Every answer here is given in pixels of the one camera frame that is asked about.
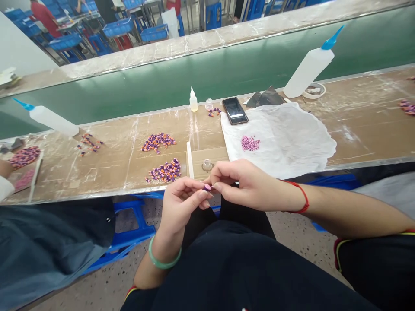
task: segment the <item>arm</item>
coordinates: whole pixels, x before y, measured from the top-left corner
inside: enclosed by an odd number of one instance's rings
[[[239,189],[229,184],[239,181]],[[247,160],[218,162],[210,177],[223,197],[264,211],[296,212],[305,204],[301,190],[274,179]],[[305,216],[342,238],[371,238],[414,229],[415,222],[374,198],[338,189],[301,185],[310,207]]]
[[[166,188],[160,227],[152,246],[153,256],[159,262],[171,263],[177,258],[191,213],[198,206],[202,209],[209,208],[207,199],[212,195],[201,190],[204,186],[199,181],[183,177]],[[147,251],[138,266],[134,285],[138,289],[156,288],[163,283],[168,272],[157,268]]]
[[[75,10],[78,12],[78,13],[81,13],[81,4],[82,3],[85,3],[85,0],[78,0],[78,6],[75,8]]]
[[[0,202],[15,190],[13,185],[7,180],[13,170],[9,162],[0,160]]]

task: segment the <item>glue bottle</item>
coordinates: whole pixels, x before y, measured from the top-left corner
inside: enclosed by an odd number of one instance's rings
[[[196,112],[198,110],[198,99],[196,97],[195,92],[193,91],[193,87],[190,87],[190,110],[192,112]]]
[[[326,68],[334,58],[332,51],[333,45],[344,25],[332,36],[324,42],[321,48],[311,50],[304,57],[297,70],[294,72],[287,85],[284,87],[284,94],[288,98],[300,96],[318,75]]]
[[[23,106],[27,111],[29,111],[29,116],[47,127],[50,127],[62,134],[68,135],[70,137],[75,136],[79,133],[79,127],[75,124],[69,122],[68,120],[62,118],[60,115],[54,113],[53,111],[47,109],[44,106],[32,106],[30,104],[26,104],[14,98],[14,100],[20,105]]]

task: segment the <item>cardboard work surface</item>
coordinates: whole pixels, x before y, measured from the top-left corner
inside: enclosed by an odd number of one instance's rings
[[[344,80],[325,82],[327,93],[317,99],[293,99],[305,111],[311,111],[327,127],[337,141],[336,154],[330,166],[342,169],[357,162],[376,165],[387,159],[415,159],[415,117],[406,115],[398,103],[402,99],[415,101],[415,68],[385,73],[371,73]],[[243,103],[249,97],[240,97]],[[220,101],[214,101],[221,107]],[[75,200],[163,189],[162,181],[148,184],[145,177],[153,168],[177,158],[182,164],[182,176],[188,175],[186,143],[190,141],[195,178],[203,180],[204,159],[213,163],[228,160],[220,117],[209,117],[204,106],[192,113],[187,106],[139,114],[116,120],[81,126],[80,134],[69,138],[47,131],[30,135],[27,146],[43,150],[43,163],[31,203]],[[160,154],[141,151],[151,134],[168,133],[176,145],[161,146]],[[84,133],[91,141],[101,140],[98,152],[83,146],[80,157],[77,148]],[[16,193],[2,204],[28,203],[27,192]]]

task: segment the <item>conveyor belt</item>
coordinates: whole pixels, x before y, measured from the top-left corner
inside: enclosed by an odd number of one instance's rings
[[[76,123],[282,87],[307,51],[346,24],[333,62],[318,79],[415,63],[415,6],[180,57],[18,95]],[[0,138],[47,128],[11,98],[0,99]]]

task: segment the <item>smartphone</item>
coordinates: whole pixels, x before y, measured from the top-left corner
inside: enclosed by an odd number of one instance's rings
[[[236,97],[224,99],[222,102],[231,125],[237,125],[249,121],[245,111],[242,109],[242,106]]]

